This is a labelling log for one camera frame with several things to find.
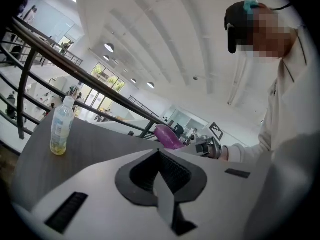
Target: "chair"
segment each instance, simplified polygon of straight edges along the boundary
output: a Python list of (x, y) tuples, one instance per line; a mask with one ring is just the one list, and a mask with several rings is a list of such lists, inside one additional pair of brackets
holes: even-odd
[(180, 124), (176, 124), (173, 129), (174, 134), (180, 139), (181, 135), (184, 134), (185, 130)]
[[(16, 99), (15, 99), (15, 97), (14, 97), (12, 94), (9, 95), (9, 97), (7, 98), (7, 100), (8, 100), (12, 105), (15, 105), (15, 103), (16, 103)], [(10, 105), (7, 106), (7, 109), (6, 109), (5, 113), (6, 113), (6, 115), (7, 115), (8, 117), (10, 117), (11, 119), (16, 119), (16, 118), (17, 118), (16, 110), (15, 110), (12, 106), (10, 106)]]

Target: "table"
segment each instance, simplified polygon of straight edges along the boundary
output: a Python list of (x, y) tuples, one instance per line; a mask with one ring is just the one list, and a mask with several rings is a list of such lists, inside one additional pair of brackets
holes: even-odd
[(53, 114), (51, 111), (32, 134), (14, 171), (12, 201), (28, 211), (47, 193), (84, 168), (164, 147), (159, 142), (124, 135), (75, 118), (66, 152), (57, 156), (50, 151)]

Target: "water bottle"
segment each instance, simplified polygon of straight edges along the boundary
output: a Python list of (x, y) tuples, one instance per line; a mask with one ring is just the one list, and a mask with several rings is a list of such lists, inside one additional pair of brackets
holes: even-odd
[(67, 149), (68, 136), (75, 118), (75, 113), (72, 109), (74, 103), (75, 100), (72, 97), (66, 96), (63, 104), (54, 111), (50, 149), (57, 156), (63, 155)]

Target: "sleeve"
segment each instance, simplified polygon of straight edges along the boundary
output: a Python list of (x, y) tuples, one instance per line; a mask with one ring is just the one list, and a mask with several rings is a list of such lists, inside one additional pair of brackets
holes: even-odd
[(259, 144), (251, 147), (243, 147), (241, 144), (227, 146), (229, 162), (255, 164), (260, 155), (271, 150), (271, 128), (273, 116), (273, 96), (269, 96), (269, 105), (258, 136)]

